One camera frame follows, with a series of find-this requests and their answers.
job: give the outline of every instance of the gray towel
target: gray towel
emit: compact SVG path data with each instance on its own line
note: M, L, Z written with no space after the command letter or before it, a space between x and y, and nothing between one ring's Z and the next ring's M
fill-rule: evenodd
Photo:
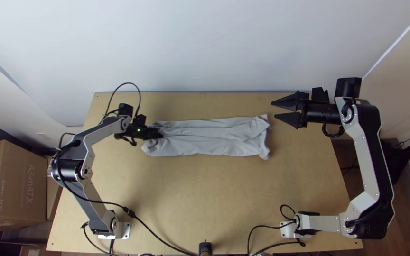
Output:
M213 120L177 122L157 121L162 139L145 142L142 150L150 156L177 155L259 155L267 160L270 150L265 145L267 115Z

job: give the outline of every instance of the wooden table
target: wooden table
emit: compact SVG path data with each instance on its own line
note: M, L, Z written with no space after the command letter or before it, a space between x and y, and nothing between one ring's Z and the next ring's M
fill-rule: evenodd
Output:
M280 205L294 210L336 215L346 210L349 197L330 139L320 124L295 130L276 120L287 110L270 102L288 93L142 93L140 113L147 123L156 120L215 119L269 115L272 130L267 143L270 159L258 156L187 155L155 158L144 154L139 141L132 147L108 137L93 149L93 183L102 200L128 206L166 241L196 253L198 244L213 243L215 254L244 254L249 231L255 225L278 226L284 220ZM110 93L94 95L84 129L101 120ZM110 109L119 103L134 108L136 93L115 94ZM121 221L130 218L118 208ZM98 252L88 243L80 226L88 221L75 198L63 190L53 222L48 250ZM141 224L131 220L128 240L116 240L119 254L177 254L156 240ZM108 240L92 240L108 250ZM251 252L271 244L291 241L278 229L257 229ZM363 248L360 240L319 232L298 244L275 247L268 252L331 251Z

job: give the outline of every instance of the robotic arm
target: robotic arm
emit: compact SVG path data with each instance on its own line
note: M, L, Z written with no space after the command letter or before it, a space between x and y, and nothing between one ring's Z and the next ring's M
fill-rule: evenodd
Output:
M273 106L292 113L278 114L275 118L295 128L308 126L308 122L323 123L326 136L337 137L346 132L354 140L362 174L364 192L354 198L347 210L336 216L321 216L316 212L299 212L296 225L281 229L285 238L310 238L318 231L340 233L349 238L382 239L394 216L393 188L379 141L381 119L378 109L368 101L358 99L361 78L337 80L335 103L330 104L328 92L313 88L308 93L297 91L273 101ZM327 124L341 125L336 134L329 134Z
M354 140L364 184L364 192L339 215L321 216L304 211L296 214L296 225L281 228L284 238L310 238L318 231L340 233L349 238L385 237L394 216L391 204L393 188L378 136L381 127L379 111L368 101L358 99L360 84L360 78L338 79L335 104L330 104L328 92L322 88L313 88L311 100L308 93L298 91L271 103L294 111L275 117L295 128L307 127L308 122L318 122L323 123L322 130L326 136L348 133ZM106 209L91 182L95 158L92 146L110 135L133 146L137 144L135 138L162 138L157 128L145 125L144 115L132 118L132 112L132 106L120 104L117 116L106 116L96 127L75 135L51 162L51 177L72 192L90 219L91 231L101 239L129 238L130 223L119 222L115 213ZM341 125L339 132L329 134L327 124Z
M126 140L133 146L137 144L135 138L162 138L157 128L145 126L144 115L132 118L132 111L132 106L120 104L117 116L107 116L99 125L76 134L51 162L51 177L72 192L90 219L90 230L100 239L129 238L130 223L119 222L115 212L106 209L101 203L101 198L91 182L95 158L92 146L110 135Z

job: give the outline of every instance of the white cloth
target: white cloth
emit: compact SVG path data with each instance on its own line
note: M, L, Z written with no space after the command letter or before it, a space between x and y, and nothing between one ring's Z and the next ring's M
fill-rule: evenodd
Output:
M259 155L267 160L265 145L267 115L177 122L157 121L150 125L164 136L145 142L142 150L150 156L177 155Z

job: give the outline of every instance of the cardboard box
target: cardboard box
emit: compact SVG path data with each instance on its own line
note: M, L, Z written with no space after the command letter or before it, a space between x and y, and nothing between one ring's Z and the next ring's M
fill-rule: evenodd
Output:
M61 252L46 251L45 244L0 242L0 255L5 256L60 256Z
M45 221L46 168L45 158L0 141L0 230Z
M47 158L47 160L48 163L50 163L51 157ZM52 221L55 218L59 198L61 197L61 191L63 191L63 187L47 174L47 220Z
M20 256L60 256L61 252L46 251L46 245L22 246Z

